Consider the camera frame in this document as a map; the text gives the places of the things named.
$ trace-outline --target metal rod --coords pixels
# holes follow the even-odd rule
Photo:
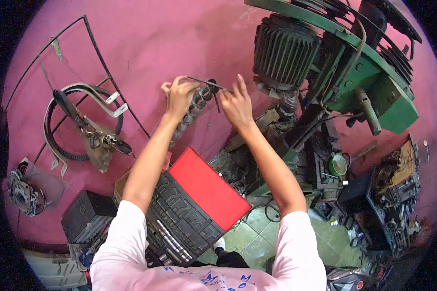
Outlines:
[[[193,79],[193,80],[195,80],[195,81],[199,81],[199,82],[202,82],[202,83],[206,83],[207,85],[210,85],[210,86],[215,86],[215,87],[217,87],[217,88],[219,88],[219,89],[228,90],[227,88],[224,88],[224,87],[222,87],[222,86],[220,86],[220,85],[217,85],[217,84],[212,83],[212,82],[209,82],[209,81],[204,81],[204,80],[201,80],[201,79],[198,79],[198,78],[194,78],[194,77],[191,77],[191,76],[187,76],[187,77],[190,78],[190,79]]]
[[[215,105],[217,106],[217,111],[220,113],[219,101],[217,100],[217,94],[214,93]]]
[[[64,33],[67,29],[69,29],[71,26],[73,26],[76,22],[78,22],[79,20],[84,19],[84,24],[86,25],[86,29],[87,29],[87,33],[89,34],[89,38],[91,38],[91,42],[92,45],[94,47],[95,52],[97,53],[97,56],[99,57],[100,62],[102,63],[102,66],[105,69],[105,73],[107,74],[107,77],[105,77],[105,79],[100,82],[97,86],[101,85],[102,83],[104,83],[107,80],[110,80],[113,84],[113,86],[115,87],[115,90],[120,94],[120,97],[122,98],[122,101],[125,102],[128,106],[128,110],[131,113],[131,115],[133,115],[134,119],[136,120],[137,124],[142,128],[142,130],[144,131],[144,133],[147,135],[147,137],[151,138],[151,136],[149,135],[149,133],[146,131],[146,129],[144,128],[144,126],[141,124],[141,122],[139,121],[139,119],[137,118],[136,114],[134,114],[133,110],[131,109],[131,107],[129,106],[129,104],[126,102],[125,98],[123,97],[122,93],[120,92],[120,89],[118,88],[117,83],[115,82],[115,80],[113,79],[112,75],[110,74],[109,68],[107,67],[107,65],[105,64],[105,61],[100,53],[99,47],[97,46],[95,39],[94,39],[94,35],[92,33],[92,30],[89,26],[89,22],[87,20],[87,16],[86,15],[82,15],[80,17],[78,17],[75,21],[71,22],[68,26],[66,26],[63,30],[61,30],[59,33],[57,33],[56,36],[52,37],[49,42],[41,49],[41,51],[39,51],[39,53],[37,53],[37,55],[34,57],[34,59],[31,61],[31,63],[29,64],[29,66],[26,68],[26,70],[24,70],[23,74],[21,75],[21,78],[18,80],[18,82],[16,83],[16,86],[14,87],[10,98],[8,99],[8,102],[6,102],[6,106],[5,106],[5,110],[8,109],[8,106],[10,105],[10,102],[17,90],[17,87],[19,86],[19,84],[21,84],[21,81],[24,78],[24,75],[26,75],[26,73],[29,71],[29,69],[31,68],[31,66],[34,64],[34,62],[40,57],[40,55],[44,52],[44,50],[53,43],[54,40],[56,40],[62,33]],[[87,95],[85,95],[84,97],[81,98],[80,101],[78,101],[78,103],[76,103],[75,105],[77,106],[78,104],[80,104],[85,98],[87,97]],[[66,116],[63,117],[63,119],[57,124],[57,126],[53,129],[52,133],[55,133],[55,131],[57,130],[57,128],[62,124],[62,122],[66,119]],[[43,149],[45,148],[45,144],[42,146],[41,150],[39,151],[39,153],[36,156],[36,159],[34,160],[34,164],[37,162],[37,160],[39,159]]]
[[[329,177],[332,177],[332,178],[337,178],[337,179],[338,179],[338,177],[337,177],[337,176],[329,175],[329,174],[326,174],[326,173],[323,173],[323,172],[320,172],[320,174],[321,174],[321,175],[326,175],[326,176],[329,176]]]
[[[8,105],[10,105],[10,102],[11,102],[11,100],[12,100],[12,97],[13,97],[13,95],[14,95],[14,93],[15,93],[17,87],[18,87],[18,85],[19,85],[19,84],[21,83],[21,81],[23,80],[24,75],[29,71],[29,69],[30,69],[31,66],[34,64],[34,62],[37,60],[37,58],[39,57],[39,55],[40,55],[41,53],[43,53],[44,50],[45,50],[49,45],[51,45],[55,39],[57,39],[57,37],[59,37],[59,36],[60,36],[62,33],[64,33],[68,28],[70,28],[70,27],[71,27],[72,25],[74,25],[76,22],[78,22],[79,20],[81,20],[81,19],[83,19],[83,18],[85,18],[85,17],[86,17],[86,15],[82,15],[82,16],[80,16],[78,19],[76,19],[75,21],[71,22],[70,25],[68,25],[67,27],[65,27],[65,28],[64,28],[61,32],[59,32],[56,36],[54,36],[53,38],[51,38],[50,41],[49,41],[49,42],[44,46],[44,48],[41,49],[41,51],[40,51],[40,52],[39,52],[39,53],[34,57],[33,61],[29,64],[29,66],[27,67],[27,69],[24,71],[23,75],[21,75],[21,78],[19,79],[19,81],[17,82],[15,88],[13,89],[13,92],[12,92],[12,94],[10,95],[10,98],[8,99],[8,102],[6,103],[5,111],[6,111],[6,109],[8,108]]]
[[[89,21],[87,21],[86,15],[84,15],[83,18],[84,18],[84,23],[86,24],[87,32],[89,33],[89,37],[91,38],[92,45],[94,46],[94,49],[95,49],[95,52],[97,53],[97,56],[99,56],[99,60],[102,63],[102,66],[105,69],[105,72],[107,73],[107,76],[109,77],[110,81],[112,82],[113,86],[115,87],[115,90],[120,94],[120,98],[122,98],[123,102],[128,104],[128,102],[126,102],[125,98],[123,97],[122,92],[118,88],[117,83],[115,83],[115,80],[113,79],[112,75],[110,74],[109,68],[107,67],[107,65],[105,64],[105,61],[102,58],[102,54],[101,54],[101,52],[99,50],[99,47],[95,43],[94,35],[92,34],[92,30],[91,30],[91,27],[89,26]],[[143,131],[147,135],[147,137],[151,138],[151,136],[147,133],[147,131],[144,128],[144,126],[140,123],[139,119],[137,119],[136,114],[134,114],[134,112],[131,109],[131,107],[129,106],[129,104],[128,104],[128,110],[130,111],[131,115],[133,115],[133,117],[136,120],[137,124],[139,124],[139,126],[143,129]]]

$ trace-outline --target black box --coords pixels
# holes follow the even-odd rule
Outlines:
[[[61,225],[69,243],[90,243],[116,215],[111,197],[85,190],[64,214]]]

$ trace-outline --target pink wall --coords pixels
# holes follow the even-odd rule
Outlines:
[[[351,2],[355,2],[352,5],[356,7],[360,3]],[[215,78],[219,84],[230,86],[236,74],[241,73],[248,80],[256,116],[270,103],[270,99],[252,84],[255,29],[261,18],[270,13],[231,0],[50,0],[35,16],[18,45],[6,77],[4,102],[29,62],[49,38],[82,14],[87,15],[95,40],[122,94],[150,133],[155,130],[165,109],[159,87],[177,75]],[[388,34],[398,39],[401,48],[407,43],[391,27]],[[77,81],[96,84],[105,77],[82,22],[59,37],[59,42],[63,55],[61,62],[52,47],[41,55],[54,88],[60,89]],[[424,232],[422,240],[425,241],[437,222],[437,61],[429,44],[416,46],[412,66],[412,89],[416,94],[414,103],[420,119],[411,126],[411,133],[421,143],[427,139],[431,153],[431,163],[421,165],[422,189],[417,206],[417,212],[432,226],[430,231]],[[79,97],[82,95],[71,95],[72,100]],[[39,62],[36,62],[9,107],[10,169],[25,156],[35,159],[44,142],[42,122],[51,98],[51,90]],[[113,126],[116,123],[90,99],[82,102],[80,108],[94,121]],[[56,110],[52,124],[55,125],[62,116],[61,110]],[[342,146],[352,154],[373,139],[367,124],[357,124],[348,129],[344,120],[339,119],[337,129],[342,137]],[[210,159],[222,148],[231,131],[225,116],[217,113],[211,101],[177,142],[172,158],[177,158],[191,145],[204,159]],[[406,134],[397,136],[383,131],[377,137],[383,147],[379,147],[362,164],[354,165],[355,172],[365,171],[381,156],[403,144]],[[70,121],[65,121],[55,136],[64,148],[83,153],[82,144]],[[134,148],[136,155],[147,142],[145,134],[129,113],[125,114],[121,136]],[[422,160],[426,160],[422,146],[420,151]],[[46,148],[37,166],[50,172],[52,160],[53,156]],[[101,174],[89,162],[70,161],[64,179],[71,181],[71,185],[56,208],[48,209],[35,218],[21,215],[17,230],[18,210],[6,201],[14,231],[27,240],[66,243],[60,221],[71,201],[82,189],[112,194],[114,182],[133,162],[126,156],[114,154],[108,172]],[[59,168],[52,173],[58,175]]]

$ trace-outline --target person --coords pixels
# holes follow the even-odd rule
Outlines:
[[[227,119],[247,143],[281,212],[272,276],[249,269],[238,253],[227,253],[223,240],[214,247],[218,265],[227,267],[147,267],[145,213],[170,139],[199,86],[181,83],[186,78],[180,76],[162,85],[167,95],[166,113],[131,169],[107,240],[94,255],[90,268],[92,290],[326,290],[325,268],[317,252],[303,192],[254,122],[251,99],[241,75],[233,84],[233,94],[225,89],[219,96]]]

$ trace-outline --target red toolbox lid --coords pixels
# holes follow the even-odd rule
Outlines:
[[[191,147],[168,171],[194,202],[225,231],[251,209],[251,205]]]

